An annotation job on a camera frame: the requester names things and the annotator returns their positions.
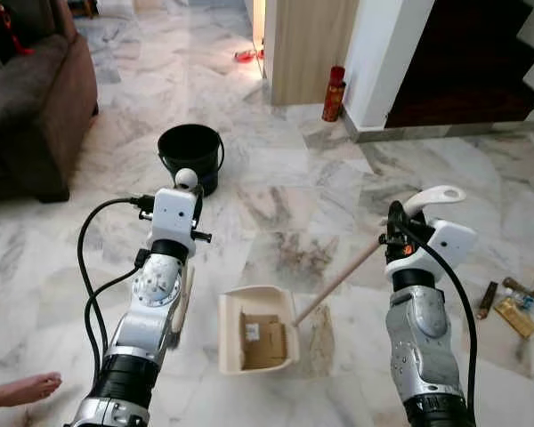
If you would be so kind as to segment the broom with white knob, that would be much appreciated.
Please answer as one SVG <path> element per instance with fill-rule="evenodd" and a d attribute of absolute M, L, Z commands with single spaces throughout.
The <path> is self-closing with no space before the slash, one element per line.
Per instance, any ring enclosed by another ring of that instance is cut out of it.
<path fill-rule="evenodd" d="M 166 238 L 184 245 L 187 249 L 185 260 L 182 261 L 181 274 L 179 274 L 181 297 L 179 297 L 179 304 L 171 317 L 169 349 L 177 349 L 181 341 L 187 312 L 189 312 L 190 294 L 192 294 L 192 280 L 194 276 L 194 269 L 192 268 L 192 264 L 190 264 L 190 258 L 195 251 L 192 231 L 195 229 L 195 224 L 197 224 L 197 221 L 194 220 L 194 213 L 195 207 L 199 203 L 197 188 L 197 174 L 190 168 L 181 168 L 174 175 L 174 187 L 171 189 L 174 194 L 166 197 L 168 199 L 166 207 L 176 213 L 176 217 L 169 214 L 169 219 L 166 220 L 164 227 Z"/>

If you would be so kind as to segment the beige long-handled dustpan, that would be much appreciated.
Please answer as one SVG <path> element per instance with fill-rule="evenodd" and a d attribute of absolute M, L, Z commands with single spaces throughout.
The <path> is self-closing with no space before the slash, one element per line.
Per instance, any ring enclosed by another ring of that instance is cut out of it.
<path fill-rule="evenodd" d="M 446 277 L 457 289 L 458 295 L 464 295 L 464 288 L 455 269 L 442 260 L 441 256 L 434 252 L 427 245 L 427 239 L 433 235 L 434 228 L 430 227 L 425 216 L 425 208 L 430 205 L 446 205 L 461 203 L 466 199 L 466 192 L 463 189 L 451 184 L 441 184 L 429 189 L 417 192 L 409 197 L 404 204 L 409 218 L 406 220 L 405 230 L 412 230 L 423 239 L 425 251 L 429 253 L 435 261 L 438 261 L 446 272 Z M 381 220 L 382 228 L 386 232 L 386 216 Z M 239 287 L 222 294 L 219 297 L 219 358 L 221 358 L 221 371 L 224 375 L 242 375 L 251 373 L 270 373 L 295 365 L 300 358 L 298 326 L 313 310 L 321 305 L 325 298 L 339 288 L 358 269 L 361 264 L 378 251 L 384 251 L 384 246 L 378 244 L 378 233 L 369 240 L 360 252 L 356 253 L 348 261 L 347 267 L 336 273 L 323 288 L 320 289 L 319 296 L 303 308 L 295 310 L 293 306 L 293 295 L 288 290 L 275 286 L 250 286 Z M 449 332 L 449 317 L 443 305 L 443 295 L 439 292 L 433 282 L 433 274 L 423 270 L 400 270 L 392 274 L 389 279 L 385 274 L 384 279 L 389 284 L 398 289 L 397 300 L 409 302 L 409 313 L 407 320 L 411 326 L 416 326 L 425 333 L 422 339 L 423 344 L 430 342 L 440 342 L 442 337 Z M 250 316 L 278 316 L 287 330 L 287 362 L 280 367 L 267 367 L 267 369 L 242 370 L 241 369 L 241 313 Z"/>

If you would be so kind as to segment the black plastic bucket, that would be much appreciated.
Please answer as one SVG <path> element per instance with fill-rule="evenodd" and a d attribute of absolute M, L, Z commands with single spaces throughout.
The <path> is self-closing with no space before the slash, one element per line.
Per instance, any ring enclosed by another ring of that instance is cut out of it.
<path fill-rule="evenodd" d="M 225 162 L 225 145 L 221 135 L 206 125 L 177 125 L 158 137 L 158 158 L 175 176 L 189 168 L 198 176 L 203 196 L 214 194 Z"/>

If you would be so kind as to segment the dark brown stick wrapper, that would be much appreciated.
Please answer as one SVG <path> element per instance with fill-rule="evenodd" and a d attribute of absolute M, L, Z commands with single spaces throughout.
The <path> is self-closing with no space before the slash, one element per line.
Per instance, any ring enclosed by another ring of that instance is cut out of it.
<path fill-rule="evenodd" d="M 492 304 L 494 304 L 496 294 L 498 293 L 498 282 L 490 281 L 486 289 L 484 289 L 483 296 L 480 298 L 480 301 L 477 305 L 477 310 L 475 311 L 475 317 L 477 318 L 486 318 L 490 314 L 490 309 Z"/>

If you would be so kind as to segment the brown paper scrap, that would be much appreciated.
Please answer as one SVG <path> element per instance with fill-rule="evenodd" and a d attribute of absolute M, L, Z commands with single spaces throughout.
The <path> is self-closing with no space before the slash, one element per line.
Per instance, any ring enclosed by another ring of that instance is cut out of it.
<path fill-rule="evenodd" d="M 529 289 L 528 287 L 524 287 L 520 284 L 520 282 L 516 279 L 513 279 L 511 277 L 506 277 L 503 279 L 500 284 L 503 285 L 503 287 L 507 289 L 515 290 L 515 292 L 521 293 L 523 295 L 528 295 L 534 297 L 534 289 Z"/>

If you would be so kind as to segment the brown cardboard piece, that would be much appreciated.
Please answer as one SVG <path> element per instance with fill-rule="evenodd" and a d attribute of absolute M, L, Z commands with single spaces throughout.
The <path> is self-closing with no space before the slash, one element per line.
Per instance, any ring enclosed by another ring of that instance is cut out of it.
<path fill-rule="evenodd" d="M 242 370 L 280 367 L 287 355 L 287 330 L 278 316 L 241 313 Z"/>

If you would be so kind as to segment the yellow brown packet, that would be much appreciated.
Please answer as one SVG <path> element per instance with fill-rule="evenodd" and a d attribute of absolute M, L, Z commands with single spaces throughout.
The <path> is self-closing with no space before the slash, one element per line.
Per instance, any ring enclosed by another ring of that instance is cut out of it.
<path fill-rule="evenodd" d="M 504 297 L 502 301 L 496 302 L 494 310 L 521 338 L 529 339 L 534 336 L 534 320 L 529 314 L 523 312 L 516 298 Z"/>

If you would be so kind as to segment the red spray can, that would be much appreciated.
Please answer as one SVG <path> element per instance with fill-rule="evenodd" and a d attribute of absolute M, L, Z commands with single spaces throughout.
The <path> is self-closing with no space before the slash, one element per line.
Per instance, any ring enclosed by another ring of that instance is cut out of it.
<path fill-rule="evenodd" d="M 341 116 L 344 91 L 347 88 L 347 82 L 344 81 L 344 77 L 344 66 L 333 66 L 329 70 L 327 94 L 325 94 L 323 111 L 321 111 L 321 118 L 325 122 L 333 123 Z"/>

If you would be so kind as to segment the dark wooden staircase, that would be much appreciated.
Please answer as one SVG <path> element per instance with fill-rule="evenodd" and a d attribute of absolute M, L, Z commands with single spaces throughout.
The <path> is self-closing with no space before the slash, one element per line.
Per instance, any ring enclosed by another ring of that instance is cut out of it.
<path fill-rule="evenodd" d="M 434 0 L 386 127 L 518 122 L 534 110 L 524 0 Z"/>

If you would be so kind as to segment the light wooden cabinet panel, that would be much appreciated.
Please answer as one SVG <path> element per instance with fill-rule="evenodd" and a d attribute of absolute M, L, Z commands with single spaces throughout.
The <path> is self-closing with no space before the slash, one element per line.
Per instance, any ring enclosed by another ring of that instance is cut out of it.
<path fill-rule="evenodd" d="M 360 0 L 264 0 L 264 70 L 275 106 L 322 103 Z"/>

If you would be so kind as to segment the brown fabric sofa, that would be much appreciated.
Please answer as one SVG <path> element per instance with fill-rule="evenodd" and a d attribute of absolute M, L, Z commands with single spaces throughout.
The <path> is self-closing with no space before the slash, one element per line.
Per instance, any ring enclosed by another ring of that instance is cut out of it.
<path fill-rule="evenodd" d="M 65 0 L 0 0 L 0 39 L 23 48 L 0 68 L 0 200 L 65 202 L 99 114 L 91 48 Z"/>

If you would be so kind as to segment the dark wooden stool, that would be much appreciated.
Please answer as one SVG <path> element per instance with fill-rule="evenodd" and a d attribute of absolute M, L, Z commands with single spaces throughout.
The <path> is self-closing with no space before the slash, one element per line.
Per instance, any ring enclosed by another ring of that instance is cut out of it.
<path fill-rule="evenodd" d="M 96 18 L 99 16 L 97 0 L 65 0 L 72 16 L 84 18 Z"/>

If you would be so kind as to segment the person bare foot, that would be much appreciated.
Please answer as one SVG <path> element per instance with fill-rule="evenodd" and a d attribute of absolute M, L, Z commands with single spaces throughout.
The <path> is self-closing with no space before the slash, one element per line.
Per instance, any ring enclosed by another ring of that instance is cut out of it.
<path fill-rule="evenodd" d="M 29 375 L 10 383 L 0 383 L 0 407 L 17 407 L 50 398 L 62 385 L 60 373 Z"/>

